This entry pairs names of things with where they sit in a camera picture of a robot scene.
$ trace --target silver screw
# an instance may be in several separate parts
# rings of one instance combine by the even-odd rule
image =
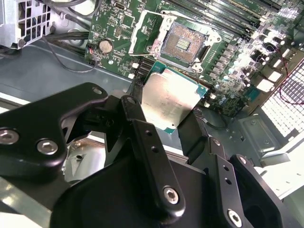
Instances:
[[[243,157],[240,157],[239,159],[240,159],[244,164],[247,163],[246,160],[245,160]]]
[[[97,94],[102,94],[103,92],[101,91],[101,90],[99,90],[99,89],[93,89],[93,91],[94,91],[94,93],[97,93]]]
[[[214,142],[216,145],[220,146],[220,142],[219,142],[219,140],[217,140],[217,139],[213,139],[213,142]]]
[[[170,187],[166,187],[163,190],[163,194],[165,196],[165,198],[167,199],[167,201],[171,204],[177,204],[179,201],[179,196],[177,194],[177,192]]]
[[[58,146],[57,144],[52,140],[41,140],[37,144],[37,150],[40,153],[52,155],[57,152]]]
[[[242,227],[242,220],[235,211],[228,209],[227,214],[230,221],[236,225],[236,227]]]
[[[11,145],[19,140],[19,135],[13,130],[0,130],[0,144]]]

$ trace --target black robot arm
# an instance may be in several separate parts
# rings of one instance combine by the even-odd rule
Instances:
[[[138,86],[119,99],[85,83],[1,114],[1,208],[51,228],[301,227],[245,157],[226,158],[193,112],[178,132],[184,155],[203,154],[201,170],[169,160],[141,94]],[[70,187],[61,172],[67,145],[91,131],[105,133],[116,159]]]

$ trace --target green circuit board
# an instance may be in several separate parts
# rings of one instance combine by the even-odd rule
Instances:
[[[235,116],[264,92],[250,79],[265,66],[263,58],[269,62],[277,58],[276,52],[266,51],[265,43],[279,48],[274,39],[280,39],[290,45],[303,9],[297,0],[103,0],[92,20],[85,57],[91,62],[93,54],[100,67],[129,78],[142,70],[142,60],[163,62],[213,91],[212,97],[201,101],[203,105]],[[158,53],[153,45],[166,20],[171,22]],[[174,28],[202,42],[192,56],[185,52],[194,46],[194,39],[177,36]],[[176,37],[174,46],[170,42]],[[109,53],[99,47],[103,40],[112,46]],[[256,53],[264,57],[255,59]],[[144,72],[141,76],[150,73],[147,68]]]

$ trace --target ram slot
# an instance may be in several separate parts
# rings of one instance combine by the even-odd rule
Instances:
[[[250,17],[253,17],[257,20],[259,20],[262,16],[261,15],[258,15],[257,13],[253,14],[251,13],[250,11],[248,11],[245,7],[240,7],[236,2],[234,2],[234,4],[229,1],[229,0],[221,0],[221,5],[222,3],[225,3],[226,5],[230,6],[231,8],[237,8],[238,10],[240,10],[240,12],[244,15],[244,16],[250,16]]]
[[[193,6],[195,10],[197,10],[198,12],[202,12],[202,11],[206,11],[207,13],[209,13],[210,15],[214,16],[214,20],[226,24],[226,26],[229,26],[233,29],[239,30],[239,32],[247,32],[246,31],[246,27],[240,25],[239,23],[237,23],[236,21],[232,21],[230,19],[227,19],[225,17],[223,17],[222,15],[218,14],[217,12],[213,11],[212,9],[207,9],[204,5],[200,4],[199,2],[195,2],[194,0],[185,0],[186,2],[188,2],[189,4],[195,5]]]
[[[256,4],[259,4],[261,6],[264,6],[265,8],[278,13],[280,9],[282,8],[277,3],[271,1],[271,0],[253,0]]]
[[[224,5],[219,5],[217,2],[215,1],[211,1],[211,0],[198,0],[199,2],[196,2],[197,5],[200,4],[200,2],[204,3],[205,6],[207,6],[208,8],[210,8],[211,10],[213,10],[212,8],[216,8],[217,10],[219,10],[220,12],[216,11],[217,13],[221,13],[221,15],[225,16],[225,14],[228,14],[231,18],[230,19],[234,19],[234,20],[238,20],[236,21],[237,23],[244,23],[246,24],[246,26],[248,26],[250,28],[250,26],[257,26],[257,22],[256,21],[252,21],[248,18],[244,18],[242,17],[242,15],[237,14],[236,12],[234,12],[233,10],[229,9],[229,8],[225,8]]]
[[[184,4],[178,2],[177,0],[167,0],[167,2],[173,3],[176,6],[181,7],[182,9],[185,9],[185,10],[193,13],[195,16],[201,18],[202,20],[215,25],[215,27],[218,28],[219,30],[226,31],[226,32],[228,32],[232,35],[236,35],[236,36],[239,36],[239,37],[242,37],[242,38],[244,38],[246,36],[242,31],[236,31],[235,28],[232,28],[229,25],[224,26],[222,22],[205,15],[204,13],[198,11],[197,9],[194,9],[192,7],[189,7],[189,6],[185,6]]]
[[[259,23],[253,21],[253,20],[250,20],[248,18],[244,18],[242,17],[241,15],[237,14],[236,12],[230,10],[229,8],[224,8],[223,6],[215,3],[215,2],[211,2],[211,5],[218,8],[220,11],[230,15],[231,17],[235,17],[236,19],[238,19],[240,22],[243,22],[245,24],[249,24],[253,27],[256,27]]]

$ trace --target metal sheet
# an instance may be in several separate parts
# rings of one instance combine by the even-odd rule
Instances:
[[[165,69],[150,75],[142,91],[142,109],[156,127],[176,129],[200,100],[198,85]]]
[[[239,122],[256,152],[266,153],[280,147],[279,142],[259,115],[241,119]]]
[[[51,211],[2,177],[0,177],[0,201],[41,227],[49,227]]]

